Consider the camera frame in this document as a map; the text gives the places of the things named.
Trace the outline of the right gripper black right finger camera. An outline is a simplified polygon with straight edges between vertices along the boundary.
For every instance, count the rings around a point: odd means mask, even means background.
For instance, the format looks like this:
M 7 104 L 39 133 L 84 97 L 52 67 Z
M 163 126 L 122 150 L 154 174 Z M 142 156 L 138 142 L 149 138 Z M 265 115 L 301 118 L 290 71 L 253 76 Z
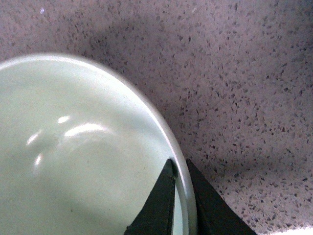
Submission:
M 198 233 L 200 235 L 256 234 L 222 199 L 204 175 L 186 160 L 196 199 Z

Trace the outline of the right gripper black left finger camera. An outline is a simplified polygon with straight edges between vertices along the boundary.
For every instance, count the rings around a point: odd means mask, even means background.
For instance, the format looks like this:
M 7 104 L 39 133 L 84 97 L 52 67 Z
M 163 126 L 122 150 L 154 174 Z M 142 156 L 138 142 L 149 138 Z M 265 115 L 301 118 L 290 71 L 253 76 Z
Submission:
M 129 225 L 127 235 L 171 235 L 175 207 L 176 179 L 173 162 L 168 159 L 143 208 Z

